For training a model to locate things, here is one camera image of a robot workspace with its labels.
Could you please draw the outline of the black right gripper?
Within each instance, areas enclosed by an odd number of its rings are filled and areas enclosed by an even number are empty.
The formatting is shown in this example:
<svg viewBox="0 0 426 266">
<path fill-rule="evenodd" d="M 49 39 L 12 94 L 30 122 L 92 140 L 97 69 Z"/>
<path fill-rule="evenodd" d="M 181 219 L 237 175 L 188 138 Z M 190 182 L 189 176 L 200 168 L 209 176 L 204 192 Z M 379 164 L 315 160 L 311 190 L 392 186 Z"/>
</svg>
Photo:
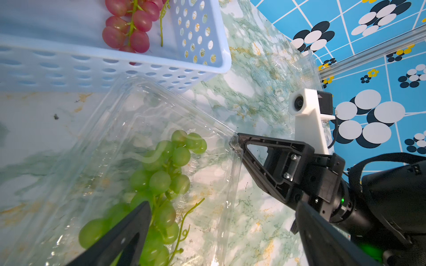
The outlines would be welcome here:
<svg viewBox="0 0 426 266">
<path fill-rule="evenodd" d="M 309 204 L 340 229 L 366 229 L 366 205 L 342 179 L 345 161 L 337 154 L 316 155 L 304 142 L 238 133 L 243 164 L 256 185 L 290 209 Z M 267 148 L 262 164 L 249 146 Z"/>
</svg>

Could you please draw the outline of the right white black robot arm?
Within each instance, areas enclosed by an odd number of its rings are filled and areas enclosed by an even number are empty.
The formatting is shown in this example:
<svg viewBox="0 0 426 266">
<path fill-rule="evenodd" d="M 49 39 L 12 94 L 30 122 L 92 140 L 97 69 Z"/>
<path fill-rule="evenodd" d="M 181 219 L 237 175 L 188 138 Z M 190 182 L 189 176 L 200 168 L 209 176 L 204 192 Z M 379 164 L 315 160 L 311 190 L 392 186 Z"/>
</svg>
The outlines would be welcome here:
<svg viewBox="0 0 426 266">
<path fill-rule="evenodd" d="M 296 212 L 311 266 L 423 266 L 426 159 L 390 153 L 344 179 L 340 156 L 300 141 L 238 134 L 243 163 L 264 192 Z"/>
</svg>

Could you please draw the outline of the green grape bunch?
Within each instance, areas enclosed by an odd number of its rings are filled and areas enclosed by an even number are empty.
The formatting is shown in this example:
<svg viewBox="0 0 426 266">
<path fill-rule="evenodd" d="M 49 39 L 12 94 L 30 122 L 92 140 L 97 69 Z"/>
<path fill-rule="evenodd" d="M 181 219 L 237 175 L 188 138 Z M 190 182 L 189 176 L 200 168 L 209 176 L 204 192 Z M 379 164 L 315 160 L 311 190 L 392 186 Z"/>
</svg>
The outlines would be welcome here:
<svg viewBox="0 0 426 266">
<path fill-rule="evenodd" d="M 182 173 L 192 154 L 203 154 L 207 142 L 197 133 L 176 130 L 170 140 L 158 142 L 155 149 L 137 154 L 141 167 L 129 178 L 133 196 L 108 208 L 101 218 L 84 225 L 78 241 L 88 249 L 106 235 L 124 217 L 141 203 L 148 201 L 152 218 L 144 249 L 139 259 L 141 266 L 170 266 L 176 254 L 183 253 L 180 243 L 186 240 L 190 229 L 184 229 L 183 215 L 176 221 L 172 200 L 185 195 L 191 186 L 190 179 Z"/>
</svg>

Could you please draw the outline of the clear plastic clamshell container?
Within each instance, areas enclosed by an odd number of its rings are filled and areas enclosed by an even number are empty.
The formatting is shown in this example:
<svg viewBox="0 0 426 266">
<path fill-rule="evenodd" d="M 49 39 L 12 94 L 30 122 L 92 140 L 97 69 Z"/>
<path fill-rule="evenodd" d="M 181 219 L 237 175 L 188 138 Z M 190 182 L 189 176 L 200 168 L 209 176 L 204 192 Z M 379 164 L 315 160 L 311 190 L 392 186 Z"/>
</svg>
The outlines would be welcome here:
<svg viewBox="0 0 426 266">
<path fill-rule="evenodd" d="M 173 265 L 305 265 L 287 230 L 294 212 L 256 187 L 236 135 L 292 139 L 290 94 L 318 85 L 310 57 L 267 55 L 237 57 L 180 99 L 137 76 L 108 94 L 1 93 L 1 264 L 64 266 L 83 253 L 85 225 L 117 223 L 148 190 L 134 155 L 185 130 L 207 151 L 181 169 L 191 185 L 173 205 L 190 232 Z"/>
</svg>

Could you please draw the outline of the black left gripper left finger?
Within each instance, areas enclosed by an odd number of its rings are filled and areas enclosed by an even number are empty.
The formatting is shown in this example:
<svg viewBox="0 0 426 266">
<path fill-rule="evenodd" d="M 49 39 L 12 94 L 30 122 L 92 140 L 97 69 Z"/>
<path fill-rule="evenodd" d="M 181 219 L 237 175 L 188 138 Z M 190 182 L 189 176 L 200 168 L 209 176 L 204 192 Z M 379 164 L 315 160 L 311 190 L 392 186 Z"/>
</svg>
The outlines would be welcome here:
<svg viewBox="0 0 426 266">
<path fill-rule="evenodd" d="M 150 204 L 145 201 L 69 265 L 109 266 L 118 258 L 119 266 L 138 266 L 151 218 Z"/>
</svg>

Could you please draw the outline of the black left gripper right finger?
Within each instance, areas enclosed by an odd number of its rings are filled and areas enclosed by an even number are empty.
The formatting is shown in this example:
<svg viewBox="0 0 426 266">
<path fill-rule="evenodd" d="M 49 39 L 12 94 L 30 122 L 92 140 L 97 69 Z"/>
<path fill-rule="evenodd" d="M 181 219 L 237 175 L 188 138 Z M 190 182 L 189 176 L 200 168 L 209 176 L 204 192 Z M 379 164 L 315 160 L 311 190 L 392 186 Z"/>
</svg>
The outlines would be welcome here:
<svg viewBox="0 0 426 266">
<path fill-rule="evenodd" d="M 306 202 L 299 202 L 297 205 L 296 223 L 310 266 L 379 265 Z"/>
</svg>

